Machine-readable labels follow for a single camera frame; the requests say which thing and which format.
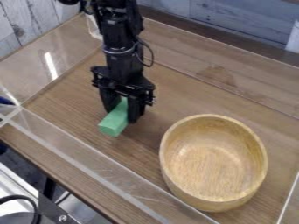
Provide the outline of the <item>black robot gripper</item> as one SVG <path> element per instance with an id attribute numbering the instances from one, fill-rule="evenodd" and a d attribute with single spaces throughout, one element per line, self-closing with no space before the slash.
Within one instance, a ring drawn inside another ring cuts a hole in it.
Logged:
<path id="1" fill-rule="evenodd" d="M 105 111 L 109 113 L 127 97 L 127 119 L 136 123 L 145 112 L 145 105 L 155 101 L 155 84 L 144 76 L 144 51 L 104 51 L 107 64 L 92 66 L 92 85 L 99 89 Z"/>

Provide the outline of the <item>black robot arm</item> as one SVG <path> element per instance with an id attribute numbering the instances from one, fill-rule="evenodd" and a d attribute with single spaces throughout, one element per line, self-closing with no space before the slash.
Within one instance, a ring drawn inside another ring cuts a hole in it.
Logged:
<path id="1" fill-rule="evenodd" d="M 144 76 L 144 68 L 155 63 L 151 46 L 140 39 L 144 18 L 136 0 L 57 0 L 64 5 L 80 4 L 80 10 L 95 18 L 103 37 L 101 50 L 107 64 L 92 66 L 92 85 L 99 89 L 109 113 L 127 99 L 125 115 L 135 123 L 145 107 L 155 102 L 155 84 Z"/>

